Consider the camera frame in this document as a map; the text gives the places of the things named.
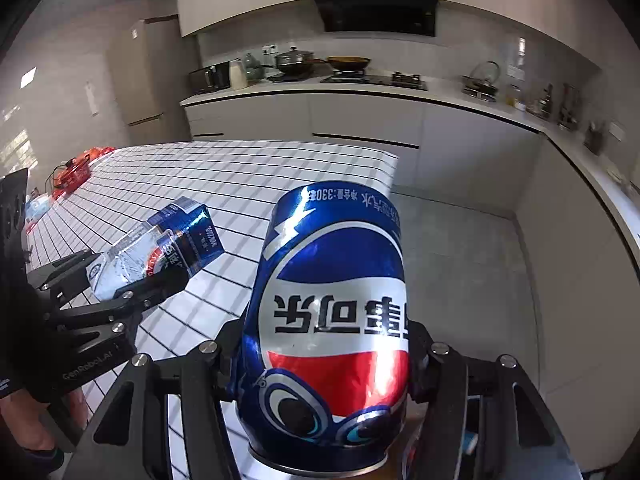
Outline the person's left hand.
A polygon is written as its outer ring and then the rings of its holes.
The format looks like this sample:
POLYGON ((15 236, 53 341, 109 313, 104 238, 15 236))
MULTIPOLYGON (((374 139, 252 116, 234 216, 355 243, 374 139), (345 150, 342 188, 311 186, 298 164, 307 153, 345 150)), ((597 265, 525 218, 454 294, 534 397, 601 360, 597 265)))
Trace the person's left hand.
MULTIPOLYGON (((89 411, 84 392, 78 388, 66 396, 72 419, 85 429, 89 411)), ((18 390, 1 400, 1 415, 17 444, 27 451, 51 452, 56 448, 55 438, 40 422, 47 405, 34 400, 26 390, 18 390)))

